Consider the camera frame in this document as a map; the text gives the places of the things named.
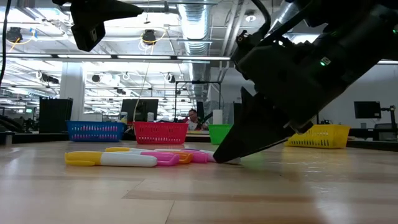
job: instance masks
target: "wooden table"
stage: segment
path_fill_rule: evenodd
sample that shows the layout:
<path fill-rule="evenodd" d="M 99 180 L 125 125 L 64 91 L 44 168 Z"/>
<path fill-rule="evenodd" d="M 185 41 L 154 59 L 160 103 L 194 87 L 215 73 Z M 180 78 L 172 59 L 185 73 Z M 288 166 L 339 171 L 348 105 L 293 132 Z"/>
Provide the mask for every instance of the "wooden table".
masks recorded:
<path fill-rule="evenodd" d="M 398 223 L 396 152 L 277 146 L 245 157 L 240 166 L 63 163 L 65 152 L 133 144 L 0 148 L 0 223 Z M 216 149 L 208 143 L 185 147 Z"/>

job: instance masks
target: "metal frame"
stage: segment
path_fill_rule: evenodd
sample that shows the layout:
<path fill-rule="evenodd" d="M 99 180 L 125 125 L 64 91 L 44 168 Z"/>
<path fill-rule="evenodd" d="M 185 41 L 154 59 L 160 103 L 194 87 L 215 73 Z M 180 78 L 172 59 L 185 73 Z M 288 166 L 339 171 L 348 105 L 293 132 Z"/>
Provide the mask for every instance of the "metal frame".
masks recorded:
<path fill-rule="evenodd" d="M 218 109 L 221 109 L 221 82 L 211 82 L 211 81 L 176 81 L 175 91 L 174 91 L 174 122 L 177 120 L 177 87 L 179 83 L 192 83 L 192 84 L 218 84 Z"/>

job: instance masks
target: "ceiling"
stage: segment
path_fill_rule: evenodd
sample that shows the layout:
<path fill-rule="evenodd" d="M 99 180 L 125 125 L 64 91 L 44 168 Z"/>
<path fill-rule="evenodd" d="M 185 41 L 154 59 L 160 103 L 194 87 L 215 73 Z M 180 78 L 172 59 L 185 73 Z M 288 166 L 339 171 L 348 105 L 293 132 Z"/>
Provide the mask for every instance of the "ceiling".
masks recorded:
<path fill-rule="evenodd" d="M 163 1 L 128 1 L 132 4 L 141 6 L 148 13 L 127 19 L 116 19 L 105 22 L 106 35 L 104 39 L 90 52 L 90 54 L 128 54 L 128 55 L 187 55 L 187 32 L 196 32 L 197 27 L 184 27 L 181 15 L 174 14 L 175 8 L 179 7 L 179 3 L 201 2 L 189 0 L 169 1 L 171 8 L 170 13 L 151 12 L 151 7 L 162 8 Z M 264 23 L 264 18 L 251 1 L 227 1 L 227 0 L 207 0 L 209 7 L 208 27 L 206 38 L 199 40 L 198 43 L 207 45 L 204 56 L 230 56 L 228 50 L 223 53 L 223 43 L 226 32 L 228 31 L 228 23 L 232 20 L 232 29 L 227 38 L 227 46 L 234 44 L 233 31 L 235 27 L 240 27 L 237 31 L 240 34 L 243 29 L 248 32 L 255 32 L 257 28 Z M 278 15 L 281 0 L 262 1 L 272 16 Z M 14 6 L 8 16 L 8 28 L 20 27 L 23 40 L 22 44 L 14 45 L 12 42 L 7 43 L 7 51 L 19 54 L 87 54 L 87 52 L 77 49 L 71 26 L 73 19 L 66 7 L 58 7 L 49 0 L 26 0 L 20 5 L 30 7 Z M 233 16 L 231 10 L 236 5 L 237 13 Z M 253 21 L 246 20 L 247 16 L 243 16 L 242 23 L 238 23 L 241 13 L 253 15 L 256 19 Z M 0 21 L 4 20 L 4 6 L 0 7 Z M 145 30 L 152 29 L 155 31 L 157 38 L 153 48 L 142 43 L 141 35 Z M 306 36 L 306 30 L 295 37 L 305 40 L 315 38 L 317 35 Z M 29 105 L 36 105 L 35 102 L 39 96 L 59 97 L 60 85 L 46 83 L 42 81 L 42 76 L 48 75 L 62 81 L 62 61 L 48 60 L 24 60 L 21 58 L 8 58 L 6 74 L 4 76 L 4 85 L 16 85 L 20 88 L 2 88 L 2 98 L 23 98 L 21 100 L 0 101 L 0 106 L 10 108 L 19 104 L 26 104 L 26 101 L 33 102 Z M 85 96 L 85 112 L 86 113 L 106 113 L 118 114 L 121 106 L 121 100 L 127 97 L 158 97 L 165 103 L 161 106 L 161 114 L 167 116 L 170 114 L 173 106 L 171 106 L 172 97 L 174 96 L 173 87 L 175 84 L 169 83 L 169 75 L 173 75 L 176 80 L 192 80 L 192 71 L 190 71 L 190 63 L 146 63 L 146 62 L 110 62 L 101 61 L 83 62 L 86 78 L 86 96 Z M 217 81 L 220 74 L 219 63 L 211 63 L 209 69 L 202 79 Z M 230 66 L 224 68 L 225 79 L 223 85 L 240 86 L 243 82 L 241 75 Z M 101 77 L 100 82 L 94 82 L 93 75 Z M 126 94 L 117 93 L 115 89 L 106 87 L 118 86 L 123 89 Z M 153 88 L 150 91 L 140 88 Z M 198 92 L 206 93 L 207 87 L 202 86 L 185 86 L 186 91 L 182 91 L 180 97 L 184 99 L 181 104 L 183 109 L 180 114 L 186 113 L 190 108 L 195 107 L 198 100 Z"/>

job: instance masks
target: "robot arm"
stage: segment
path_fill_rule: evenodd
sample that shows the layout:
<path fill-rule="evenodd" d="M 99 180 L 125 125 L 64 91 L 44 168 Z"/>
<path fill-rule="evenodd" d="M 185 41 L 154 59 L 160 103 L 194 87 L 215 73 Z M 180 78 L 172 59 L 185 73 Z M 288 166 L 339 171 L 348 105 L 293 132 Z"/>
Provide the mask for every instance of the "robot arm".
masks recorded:
<path fill-rule="evenodd" d="M 261 41 L 245 31 L 236 39 L 233 61 L 258 93 L 251 96 L 243 90 L 243 116 L 215 152 L 217 162 L 247 156 L 293 133 L 306 132 L 321 109 L 396 45 L 395 1 L 293 2 L 300 12 Z M 314 43 L 293 44 L 282 35 L 302 20 L 310 27 L 328 25 Z"/>

